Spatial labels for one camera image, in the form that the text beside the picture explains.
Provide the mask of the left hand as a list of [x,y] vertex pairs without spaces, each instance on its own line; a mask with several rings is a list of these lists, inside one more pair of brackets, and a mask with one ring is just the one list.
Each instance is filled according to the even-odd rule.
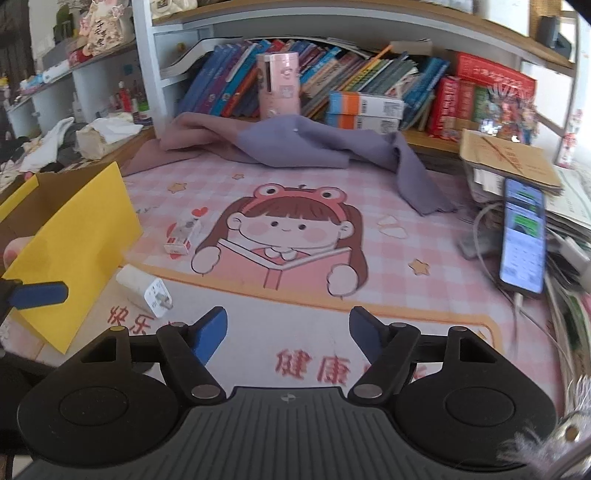
[[11,266],[11,264],[16,260],[24,248],[32,241],[32,239],[33,236],[18,237],[8,243],[2,254],[2,260],[5,269],[8,269]]

